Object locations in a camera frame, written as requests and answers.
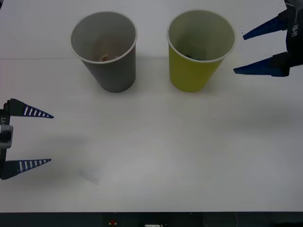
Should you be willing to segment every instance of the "cup rim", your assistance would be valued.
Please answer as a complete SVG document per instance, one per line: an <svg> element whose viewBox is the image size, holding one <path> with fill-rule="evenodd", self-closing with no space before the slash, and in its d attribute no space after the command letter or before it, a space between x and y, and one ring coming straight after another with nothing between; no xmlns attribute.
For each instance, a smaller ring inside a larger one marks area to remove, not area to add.
<svg viewBox="0 0 303 227"><path fill-rule="evenodd" d="M173 44L171 43L171 41L170 41L170 39L169 39L169 28L170 28L171 24L174 22L174 20L175 20L177 17L179 17L179 16L181 16L181 15L183 15L183 14L185 14L185 13L194 12L194 11L200 11L200 12L203 12L203 11L204 11L204 12L213 13L213 14L215 14L215 15L217 15L217 16L223 18L223 19L229 24L229 26L232 28L232 31L233 31L233 34L234 34L233 45L232 45L231 49L230 49L225 55L221 56L220 58L213 59L213 60L207 60L207 61L204 61L204 60L195 60L195 59L189 58L189 57L187 57L187 56L181 54L181 53L173 46ZM235 47L235 45L236 45L236 32L235 32L235 29L234 29L234 27L232 26L232 24L229 22L229 20L228 20L226 17L220 15L220 14L217 13L217 12L214 12L214 11L211 11L211 10L205 10L205 9L192 9L192 10L187 10L187 11L184 11L184 12L178 14L178 15L177 15L176 17L174 17L174 18L170 21L170 23L169 23L169 26L167 27L167 31L166 31L166 38L167 38L167 41L169 42L169 46L170 46L170 47L171 47L179 56L181 56L182 58L187 59L187 60L189 60L189 61L199 62L199 63L212 63L212 62L217 62L217 61L223 60L224 58L226 58L226 56L228 56L228 55L233 51L233 49L234 49L234 47Z"/></svg>
<svg viewBox="0 0 303 227"><path fill-rule="evenodd" d="M121 56L119 56L119 57L117 57L117 58L115 58L115 59L113 59L113 60L109 60L109 61L90 61L90 60L87 60L87 59L82 58L81 56L79 56L79 55L75 52L75 50L74 50L74 48L72 47L72 44L71 44L71 36L72 36L72 33L74 32L76 26L77 26L81 21L83 21L84 19L86 19L87 17L90 17L90 16L92 16L92 15L94 15L94 14L98 14L98 13L116 13L116 14L119 14L119 15L121 15L121 16L127 18L127 19L133 24L133 26L134 26L135 38L134 38L134 43L133 43L133 45L128 49L128 51L126 51L124 54L122 54ZM115 12L115 11L102 11L102 12L96 12L96 13L92 13L92 14L89 14L89 15L87 15L87 16L82 17L82 18L79 20L79 22L75 25L75 27L72 29L71 34L70 34L70 41L69 41L69 43L70 43L70 49L71 49L71 51L74 53L74 55L76 55L77 58L79 58L80 60L82 60L82 61L84 61L84 62L87 62L87 63L102 65L102 64L109 64L109 63L112 63L112 62L115 62L115 61L118 61L118 60L124 58L130 51L132 51L132 49L133 49L134 46L136 45L137 38L138 38L137 26L136 26L136 24L134 23L134 21L133 21L132 19L130 19L128 16L126 16L126 15L123 14L123 13L119 13L119 12Z"/></svg>

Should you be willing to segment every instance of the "table surface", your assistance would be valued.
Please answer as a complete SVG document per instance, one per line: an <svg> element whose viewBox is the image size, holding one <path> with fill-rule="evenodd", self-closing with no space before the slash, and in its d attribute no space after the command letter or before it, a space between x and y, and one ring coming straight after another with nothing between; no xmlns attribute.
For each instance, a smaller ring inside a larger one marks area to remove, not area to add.
<svg viewBox="0 0 303 227"><path fill-rule="evenodd" d="M280 9L256 2L6 0L0 103L17 98L55 118L11 118L7 160L52 161L1 181L0 212L303 211L302 68L287 78L232 71L284 51L285 32L239 39L201 92L169 81L169 20L204 8L249 30ZM119 94L68 48L75 21L102 10L138 26L137 79Z"/></svg>

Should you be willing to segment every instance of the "white stripe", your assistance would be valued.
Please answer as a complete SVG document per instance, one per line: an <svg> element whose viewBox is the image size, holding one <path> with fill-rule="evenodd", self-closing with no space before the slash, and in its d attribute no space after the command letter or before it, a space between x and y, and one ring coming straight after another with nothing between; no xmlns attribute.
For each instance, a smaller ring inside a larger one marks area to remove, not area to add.
<svg viewBox="0 0 303 227"><path fill-rule="evenodd" d="M19 162L19 166L20 166L20 172L23 172L23 168L22 168L22 162Z"/></svg>
<svg viewBox="0 0 303 227"><path fill-rule="evenodd" d="M25 108L24 115L27 114L28 106Z"/></svg>

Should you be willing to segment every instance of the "cable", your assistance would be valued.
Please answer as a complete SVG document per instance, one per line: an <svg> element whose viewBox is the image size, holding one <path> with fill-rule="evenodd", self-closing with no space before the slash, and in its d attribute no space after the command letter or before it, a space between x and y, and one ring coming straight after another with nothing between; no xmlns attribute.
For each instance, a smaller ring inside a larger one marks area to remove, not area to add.
<svg viewBox="0 0 303 227"><path fill-rule="evenodd" d="M237 212L235 212L235 216L236 216L236 227L238 227L239 222L238 222L238 215L237 215Z"/></svg>

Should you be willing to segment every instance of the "object inside cup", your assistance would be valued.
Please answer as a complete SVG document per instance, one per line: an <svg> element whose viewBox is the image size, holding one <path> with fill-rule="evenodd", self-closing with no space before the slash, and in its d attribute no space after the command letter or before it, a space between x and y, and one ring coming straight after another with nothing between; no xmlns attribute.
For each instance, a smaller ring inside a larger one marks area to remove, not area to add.
<svg viewBox="0 0 303 227"><path fill-rule="evenodd" d="M113 60L113 59L116 59L118 58L118 56L113 56L113 55L110 55L110 54L103 54L100 58L100 62L103 62L103 61L110 61L110 60Z"/></svg>

